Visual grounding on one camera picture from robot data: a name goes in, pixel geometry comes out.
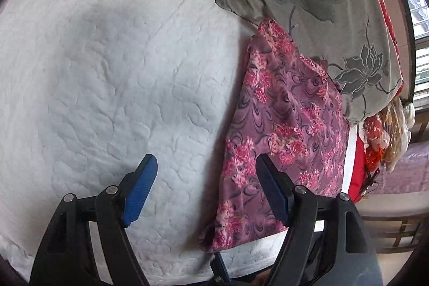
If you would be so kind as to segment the wooden chair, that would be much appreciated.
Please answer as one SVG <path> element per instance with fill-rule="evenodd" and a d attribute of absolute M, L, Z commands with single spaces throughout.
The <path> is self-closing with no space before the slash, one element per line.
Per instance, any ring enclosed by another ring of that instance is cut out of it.
<path fill-rule="evenodd" d="M 388 210 L 358 207 L 379 254 L 412 252 L 428 236 L 428 208 Z"/>

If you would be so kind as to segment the red cloth at bedside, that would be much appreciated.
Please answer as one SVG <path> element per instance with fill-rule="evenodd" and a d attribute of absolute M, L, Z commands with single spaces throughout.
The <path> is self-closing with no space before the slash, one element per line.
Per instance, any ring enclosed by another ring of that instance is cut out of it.
<path fill-rule="evenodd" d="M 360 191 L 366 176 L 364 143 L 360 137 L 357 136 L 353 173 L 348 190 L 348 195 L 354 203 L 357 203 L 361 199 Z"/>

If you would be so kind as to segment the grey flower-pattern pillow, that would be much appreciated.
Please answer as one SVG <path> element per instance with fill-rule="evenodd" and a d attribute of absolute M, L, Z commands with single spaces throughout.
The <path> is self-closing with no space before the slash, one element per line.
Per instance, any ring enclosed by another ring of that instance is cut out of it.
<path fill-rule="evenodd" d="M 403 84 L 383 0 L 216 0 L 253 24 L 271 18 L 300 53 L 320 60 L 352 123 L 384 109 Z"/>

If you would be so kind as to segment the plastic bags bundle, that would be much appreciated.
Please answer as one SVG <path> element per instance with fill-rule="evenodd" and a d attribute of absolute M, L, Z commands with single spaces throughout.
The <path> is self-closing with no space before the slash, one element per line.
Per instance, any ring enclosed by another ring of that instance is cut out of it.
<path fill-rule="evenodd" d="M 393 172 L 408 149 L 414 124 L 413 103 L 403 105 L 398 97 L 376 115 L 366 118 L 358 126 L 358 134 L 364 143 L 365 168 L 369 172 L 380 167 Z"/>

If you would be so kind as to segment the white quilted bedspread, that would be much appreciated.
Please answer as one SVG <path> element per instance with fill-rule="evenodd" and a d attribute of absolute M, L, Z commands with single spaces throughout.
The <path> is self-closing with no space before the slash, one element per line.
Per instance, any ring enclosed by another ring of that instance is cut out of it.
<path fill-rule="evenodd" d="M 212 276 L 225 134 L 252 25 L 215 0 L 8 0 L 1 12 L 1 256 L 28 278 L 60 200 L 99 194 L 147 154 L 127 230 L 153 285 Z"/>

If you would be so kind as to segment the purple floral garment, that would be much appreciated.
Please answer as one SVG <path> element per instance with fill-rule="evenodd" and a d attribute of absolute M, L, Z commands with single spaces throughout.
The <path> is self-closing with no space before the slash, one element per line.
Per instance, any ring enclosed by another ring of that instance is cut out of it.
<path fill-rule="evenodd" d="M 326 70 L 302 55 L 277 22 L 263 21 L 247 48 L 243 84 L 225 137 L 217 212 L 201 247 L 227 250 L 284 230 L 257 177 L 261 154 L 295 184 L 336 196 L 348 134 L 339 91 Z"/>

